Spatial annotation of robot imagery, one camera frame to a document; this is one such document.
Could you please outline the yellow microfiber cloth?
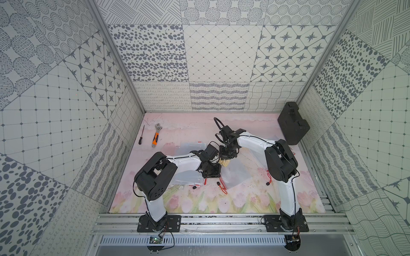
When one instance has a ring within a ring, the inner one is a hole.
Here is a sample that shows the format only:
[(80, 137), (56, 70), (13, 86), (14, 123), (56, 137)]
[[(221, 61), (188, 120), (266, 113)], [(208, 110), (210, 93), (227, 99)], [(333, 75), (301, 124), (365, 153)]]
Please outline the yellow microfiber cloth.
[(230, 161), (231, 161), (231, 159), (222, 159), (222, 158), (220, 158), (219, 164), (222, 167), (227, 167), (229, 165)]

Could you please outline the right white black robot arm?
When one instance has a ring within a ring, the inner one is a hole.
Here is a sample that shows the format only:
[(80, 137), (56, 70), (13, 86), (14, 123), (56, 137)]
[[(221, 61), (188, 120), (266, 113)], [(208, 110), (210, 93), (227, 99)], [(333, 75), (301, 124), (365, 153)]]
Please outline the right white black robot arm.
[(274, 141), (257, 137), (244, 129), (232, 130), (218, 118), (214, 121), (219, 128), (216, 138), (222, 143), (220, 159), (231, 160), (238, 156), (241, 148), (247, 148), (265, 156), (268, 173), (277, 181), (281, 208), (281, 227), (285, 231), (293, 231), (297, 220), (303, 216), (296, 198), (294, 181), (300, 176), (298, 162), (287, 142), (283, 139)]

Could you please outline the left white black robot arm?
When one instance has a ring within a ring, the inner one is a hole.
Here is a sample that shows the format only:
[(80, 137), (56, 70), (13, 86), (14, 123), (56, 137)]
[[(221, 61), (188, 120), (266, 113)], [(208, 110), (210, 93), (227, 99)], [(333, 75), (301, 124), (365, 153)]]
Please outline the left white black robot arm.
[(219, 150), (211, 144), (186, 155), (155, 153), (135, 175), (133, 183), (143, 193), (148, 223), (156, 230), (166, 225), (163, 194), (169, 185), (200, 186), (206, 179), (219, 178), (222, 166), (218, 161)]

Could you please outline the clear mesh bag red zipper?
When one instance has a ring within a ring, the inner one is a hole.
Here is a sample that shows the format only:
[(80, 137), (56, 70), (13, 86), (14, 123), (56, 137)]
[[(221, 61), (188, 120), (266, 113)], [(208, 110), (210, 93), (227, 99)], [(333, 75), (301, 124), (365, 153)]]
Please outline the clear mesh bag red zipper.
[(283, 155), (271, 152), (266, 155), (265, 153), (253, 151), (253, 155), (259, 161), (264, 172), (267, 173), (270, 179), (269, 183), (271, 183), (273, 179), (286, 183), (296, 175), (298, 162), (293, 154)]

